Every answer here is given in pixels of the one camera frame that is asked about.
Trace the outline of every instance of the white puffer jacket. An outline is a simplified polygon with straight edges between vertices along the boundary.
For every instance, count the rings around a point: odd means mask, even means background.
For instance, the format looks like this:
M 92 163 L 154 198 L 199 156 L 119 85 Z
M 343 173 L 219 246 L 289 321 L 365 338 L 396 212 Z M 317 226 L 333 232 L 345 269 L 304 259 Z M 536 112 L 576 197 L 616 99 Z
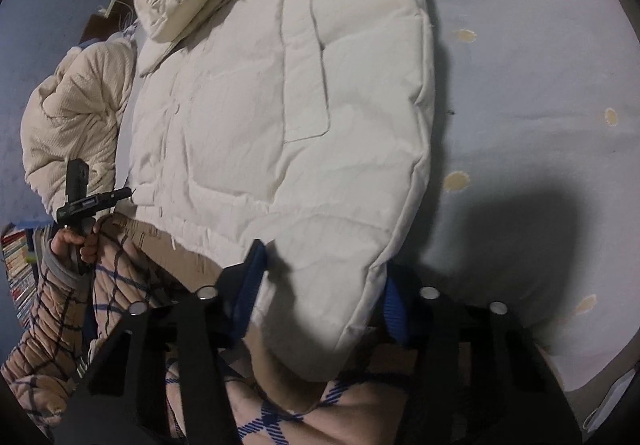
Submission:
M 294 372 L 333 378 L 426 188 L 426 0 L 136 6 L 153 40 L 127 213 L 222 266 L 270 243 L 254 321 Z

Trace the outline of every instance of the metal bolt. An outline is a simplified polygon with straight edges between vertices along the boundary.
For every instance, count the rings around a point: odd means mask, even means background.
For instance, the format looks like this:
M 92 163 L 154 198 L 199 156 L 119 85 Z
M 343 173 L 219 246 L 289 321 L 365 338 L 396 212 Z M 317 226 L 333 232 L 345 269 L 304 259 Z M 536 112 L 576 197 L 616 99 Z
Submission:
M 218 296 L 218 290 L 213 286 L 203 286 L 196 292 L 196 295 L 200 300 L 210 300 Z
M 433 286 L 425 286 L 420 288 L 420 297 L 427 300 L 435 300 L 440 296 L 440 292 Z
M 132 315 L 142 315 L 146 311 L 146 303 L 142 300 L 138 302 L 134 302 L 131 306 L 129 306 L 129 313 Z
M 496 315 L 506 315 L 507 311 L 509 311 L 507 304 L 499 301 L 489 304 L 489 309 L 491 310 L 491 313 L 495 313 Z

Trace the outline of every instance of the yellow spot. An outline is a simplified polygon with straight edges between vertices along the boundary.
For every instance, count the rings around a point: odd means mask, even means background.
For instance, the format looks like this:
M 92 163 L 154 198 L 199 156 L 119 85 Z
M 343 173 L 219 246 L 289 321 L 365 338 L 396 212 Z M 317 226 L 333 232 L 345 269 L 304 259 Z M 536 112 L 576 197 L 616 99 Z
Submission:
M 618 114 L 616 113 L 615 110 L 613 110 L 610 107 L 607 107 L 604 110 L 604 119 L 607 121 L 607 123 L 610 126 L 616 126 L 618 125 Z
M 590 312 L 597 302 L 598 297 L 595 294 L 585 297 L 580 301 L 580 304 L 575 307 L 574 315 L 584 315 L 585 313 Z
M 447 192 L 459 192 L 468 187 L 469 174 L 462 170 L 456 170 L 444 178 L 444 189 Z
M 456 36 L 458 37 L 458 40 L 469 43 L 473 42 L 478 37 L 478 35 L 476 35 L 476 32 L 471 30 L 458 30 L 456 32 Z

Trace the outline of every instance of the plaid sleeve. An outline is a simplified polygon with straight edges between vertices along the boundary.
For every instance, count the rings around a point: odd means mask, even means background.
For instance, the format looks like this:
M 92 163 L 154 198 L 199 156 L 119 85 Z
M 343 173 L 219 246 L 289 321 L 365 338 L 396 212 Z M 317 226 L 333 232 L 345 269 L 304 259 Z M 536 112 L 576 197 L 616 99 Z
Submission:
M 49 437 L 71 392 L 87 297 L 87 281 L 70 288 L 44 263 L 30 325 L 0 368 L 20 405 Z

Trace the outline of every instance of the gray cuff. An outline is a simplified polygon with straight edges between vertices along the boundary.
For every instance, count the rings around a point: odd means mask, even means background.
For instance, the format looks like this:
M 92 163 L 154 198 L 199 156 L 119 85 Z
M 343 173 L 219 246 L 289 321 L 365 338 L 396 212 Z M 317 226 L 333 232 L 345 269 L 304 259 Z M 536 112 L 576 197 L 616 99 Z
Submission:
M 58 279 L 62 284 L 68 286 L 71 289 L 80 289 L 86 278 L 81 277 L 77 271 L 73 271 L 64 266 L 58 258 L 51 251 L 51 240 L 47 239 L 46 244 L 42 248 L 42 263 L 49 268 L 50 272 Z

